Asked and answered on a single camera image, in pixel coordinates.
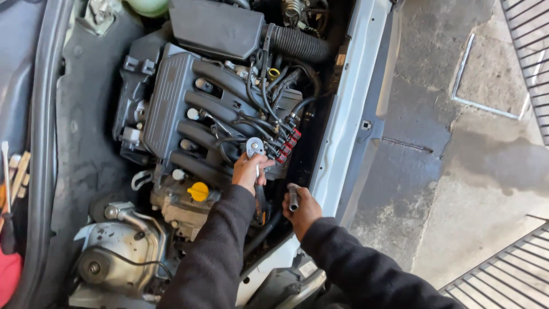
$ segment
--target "concrete floor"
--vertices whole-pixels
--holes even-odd
[[[407,0],[384,137],[351,232],[440,288],[549,218],[549,150],[529,109],[499,1]]]

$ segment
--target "black sweater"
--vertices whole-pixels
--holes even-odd
[[[234,308],[244,237],[254,209],[255,199],[248,190],[238,185],[228,188],[212,207],[157,308]],[[363,247],[334,218],[314,222],[301,248],[343,292],[338,302],[346,302],[341,304],[345,307],[461,308],[425,280],[402,271],[390,257]]]

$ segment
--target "metal grate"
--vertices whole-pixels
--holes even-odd
[[[549,0],[500,0],[529,99],[549,145]]]
[[[465,308],[549,306],[549,223],[439,290]]]

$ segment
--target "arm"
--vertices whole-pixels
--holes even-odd
[[[255,166],[272,165],[265,156],[245,157],[234,166],[233,185],[210,210],[191,249],[157,308],[232,308],[242,270],[244,237],[255,209]],[[257,180],[265,184],[264,173]]]
[[[320,206],[306,188],[298,194],[299,209],[289,213],[285,202],[284,215],[290,217],[301,248],[343,291],[353,308],[461,308],[425,280],[402,271],[392,258],[363,247],[334,218],[322,218]]]

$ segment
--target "hand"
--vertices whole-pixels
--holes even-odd
[[[294,227],[295,236],[301,242],[311,225],[317,219],[322,218],[322,208],[307,188],[298,187],[297,193],[299,208],[294,212],[290,211],[290,193],[286,193],[284,202],[282,202],[282,214],[290,220]]]
[[[259,164],[259,177],[257,177],[256,165]],[[267,179],[265,178],[266,167],[273,166],[274,160],[269,160],[266,156],[256,153],[251,159],[248,159],[248,155],[244,152],[238,161],[234,164],[233,172],[233,185],[240,185],[246,188],[255,196],[254,184],[257,181],[258,185],[266,185]]]

